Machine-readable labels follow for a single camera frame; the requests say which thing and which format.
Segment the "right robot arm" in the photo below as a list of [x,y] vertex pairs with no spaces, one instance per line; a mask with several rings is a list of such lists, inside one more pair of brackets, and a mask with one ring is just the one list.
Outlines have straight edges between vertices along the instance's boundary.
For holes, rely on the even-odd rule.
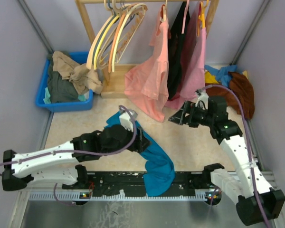
[[240,127],[228,117],[224,97],[209,97],[208,106],[202,100],[197,103],[186,101],[169,121],[193,128],[199,125],[209,127],[212,138],[230,158],[238,178],[235,179],[221,164],[215,163],[204,167],[203,184],[208,188],[219,187],[235,204],[244,225],[279,217],[285,195],[281,190],[275,190],[261,173],[257,161],[248,151]]

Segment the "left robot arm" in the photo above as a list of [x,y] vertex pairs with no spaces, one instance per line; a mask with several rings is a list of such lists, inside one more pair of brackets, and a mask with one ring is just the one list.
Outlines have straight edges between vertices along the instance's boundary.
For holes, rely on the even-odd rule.
[[84,133],[59,146],[25,154],[3,153],[1,176],[4,191],[22,190],[36,184],[61,184],[63,189],[83,189],[89,176],[82,162],[129,150],[142,153],[151,145],[141,127],[136,132],[116,124],[102,131]]

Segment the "teal blue t shirt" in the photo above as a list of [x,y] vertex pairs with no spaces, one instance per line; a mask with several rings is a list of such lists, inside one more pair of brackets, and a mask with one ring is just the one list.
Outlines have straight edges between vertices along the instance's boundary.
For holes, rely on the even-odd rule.
[[174,181],[174,164],[146,131],[143,131],[143,135],[151,142],[151,145],[140,153],[146,160],[146,173],[143,175],[145,189],[149,197],[157,197],[165,193]]

